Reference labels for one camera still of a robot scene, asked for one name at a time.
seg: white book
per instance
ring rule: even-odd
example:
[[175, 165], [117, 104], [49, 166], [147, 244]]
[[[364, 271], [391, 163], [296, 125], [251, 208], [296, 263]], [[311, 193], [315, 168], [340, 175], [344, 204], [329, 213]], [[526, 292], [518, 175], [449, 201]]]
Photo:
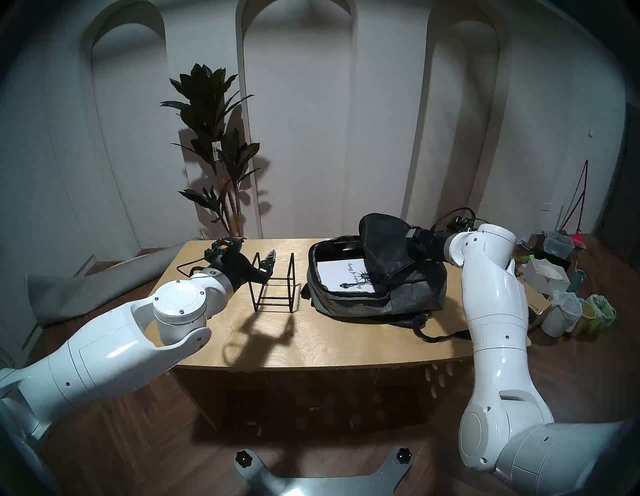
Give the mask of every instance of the white book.
[[364, 259], [317, 263], [320, 282], [333, 292], [374, 292]]

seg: cup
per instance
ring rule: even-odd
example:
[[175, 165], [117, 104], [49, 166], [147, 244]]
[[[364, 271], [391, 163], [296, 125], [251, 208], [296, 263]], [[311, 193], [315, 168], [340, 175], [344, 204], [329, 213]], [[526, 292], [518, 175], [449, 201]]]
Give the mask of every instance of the cup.
[[573, 274], [571, 274], [571, 284], [566, 289], [566, 292], [577, 292], [580, 285], [587, 278], [587, 274], [583, 271], [574, 269]]

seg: backpack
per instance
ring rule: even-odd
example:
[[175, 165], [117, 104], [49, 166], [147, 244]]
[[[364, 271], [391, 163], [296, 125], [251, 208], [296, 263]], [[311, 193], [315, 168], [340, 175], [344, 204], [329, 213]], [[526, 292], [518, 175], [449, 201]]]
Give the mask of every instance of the backpack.
[[[340, 236], [314, 244], [309, 249], [307, 284], [301, 297], [311, 300], [318, 312], [330, 317], [365, 317], [377, 323], [413, 328], [428, 342], [449, 339], [451, 336], [428, 337], [420, 331], [433, 311], [444, 308], [447, 270], [441, 262], [412, 250], [413, 245], [406, 238], [411, 228], [402, 219], [374, 213], [360, 220], [359, 236]], [[349, 284], [342, 286], [343, 291], [329, 291], [321, 282], [318, 264], [351, 259], [364, 259], [368, 273], [365, 277], [372, 291], [349, 291]], [[456, 334], [452, 336], [466, 339], [466, 335]]]

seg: metal base plate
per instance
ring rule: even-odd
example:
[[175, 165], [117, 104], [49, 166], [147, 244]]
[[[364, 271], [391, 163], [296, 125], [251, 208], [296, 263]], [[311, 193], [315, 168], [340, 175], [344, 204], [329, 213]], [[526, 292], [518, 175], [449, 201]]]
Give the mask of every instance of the metal base plate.
[[234, 465], [256, 494], [264, 496], [391, 496], [413, 460], [407, 448], [394, 448], [380, 468], [369, 476], [274, 476], [249, 449], [239, 451]]

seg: screw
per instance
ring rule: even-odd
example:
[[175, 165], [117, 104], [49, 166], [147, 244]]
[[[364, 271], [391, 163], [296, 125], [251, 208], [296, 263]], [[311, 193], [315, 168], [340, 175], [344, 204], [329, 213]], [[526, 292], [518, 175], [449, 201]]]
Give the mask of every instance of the screw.
[[398, 454], [396, 455], [396, 458], [398, 459], [400, 464], [406, 465], [411, 461], [411, 456], [412, 456], [411, 451], [409, 451], [408, 448], [400, 448], [398, 450]]
[[251, 458], [251, 455], [248, 454], [245, 450], [242, 450], [237, 452], [236, 461], [242, 468], [247, 468], [251, 466], [253, 458]]

